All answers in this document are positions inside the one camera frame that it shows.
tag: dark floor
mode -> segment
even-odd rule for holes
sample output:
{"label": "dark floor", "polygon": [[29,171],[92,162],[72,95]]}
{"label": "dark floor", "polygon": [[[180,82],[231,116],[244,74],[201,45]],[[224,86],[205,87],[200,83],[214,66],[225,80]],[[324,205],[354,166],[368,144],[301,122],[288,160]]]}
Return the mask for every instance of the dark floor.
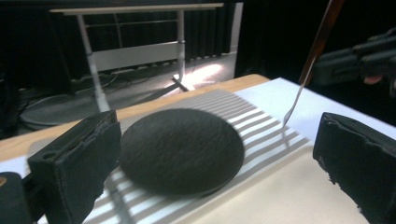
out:
{"label": "dark floor", "polygon": [[[232,79],[235,57],[236,54],[231,53],[187,62],[183,82],[199,89]],[[100,75],[100,78],[110,108],[120,109],[182,92],[172,81],[175,74],[177,64],[167,63],[121,73],[113,72]],[[74,80],[73,88],[73,95],[51,95],[30,101],[20,115],[18,134],[84,119],[99,111],[94,100],[90,76]]]}

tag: white panel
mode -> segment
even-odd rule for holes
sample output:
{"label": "white panel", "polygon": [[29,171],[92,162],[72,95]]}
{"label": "white panel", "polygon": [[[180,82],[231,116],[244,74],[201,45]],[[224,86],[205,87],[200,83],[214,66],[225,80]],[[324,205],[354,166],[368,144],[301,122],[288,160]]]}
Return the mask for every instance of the white panel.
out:
{"label": "white panel", "polygon": [[109,49],[92,54],[98,71],[177,58],[177,42],[124,49]]}

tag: black disk-shaped object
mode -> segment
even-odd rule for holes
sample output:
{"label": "black disk-shaped object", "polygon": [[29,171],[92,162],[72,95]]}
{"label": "black disk-shaped object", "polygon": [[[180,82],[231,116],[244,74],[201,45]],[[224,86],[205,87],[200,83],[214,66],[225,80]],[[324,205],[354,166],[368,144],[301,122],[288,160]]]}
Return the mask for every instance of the black disk-shaped object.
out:
{"label": "black disk-shaped object", "polygon": [[244,146],[225,120],[195,109],[169,109],[133,124],[121,138],[120,167],[140,187],[171,196],[203,196],[229,182]]}

